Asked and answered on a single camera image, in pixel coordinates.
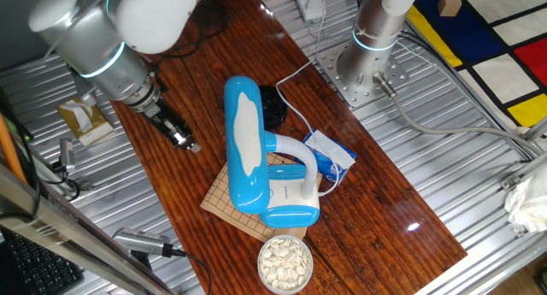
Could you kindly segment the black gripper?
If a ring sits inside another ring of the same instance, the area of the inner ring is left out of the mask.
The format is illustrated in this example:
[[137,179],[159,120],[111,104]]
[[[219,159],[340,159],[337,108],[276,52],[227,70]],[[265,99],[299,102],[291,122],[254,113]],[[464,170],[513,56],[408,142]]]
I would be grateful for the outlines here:
[[198,153],[201,150],[201,146],[191,134],[189,125],[162,97],[158,98],[155,102],[150,102],[142,115],[174,147],[181,147],[193,153]]

